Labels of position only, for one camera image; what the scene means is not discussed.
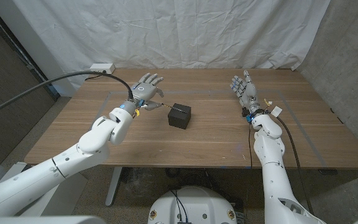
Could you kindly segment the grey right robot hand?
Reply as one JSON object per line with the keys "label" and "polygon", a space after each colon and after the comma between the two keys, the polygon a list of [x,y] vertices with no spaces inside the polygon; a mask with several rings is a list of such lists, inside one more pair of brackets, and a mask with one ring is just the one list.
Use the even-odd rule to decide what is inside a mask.
{"label": "grey right robot hand", "polygon": [[247,70],[244,70],[244,78],[235,75],[229,86],[238,97],[241,107],[248,111],[251,118],[263,112],[258,101],[256,87]]}

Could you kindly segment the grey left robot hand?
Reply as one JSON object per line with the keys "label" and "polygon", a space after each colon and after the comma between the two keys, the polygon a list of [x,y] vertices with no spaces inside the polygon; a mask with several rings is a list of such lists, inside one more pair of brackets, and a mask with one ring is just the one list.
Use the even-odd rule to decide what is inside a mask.
{"label": "grey left robot hand", "polygon": [[157,84],[162,80],[163,77],[159,78],[157,73],[153,75],[146,73],[138,82],[131,86],[133,99],[123,102],[120,108],[126,110],[130,115],[133,115],[137,108],[144,108],[147,111],[151,111],[161,107],[161,103],[156,103],[151,99],[156,93],[164,97],[163,91],[157,87]]}

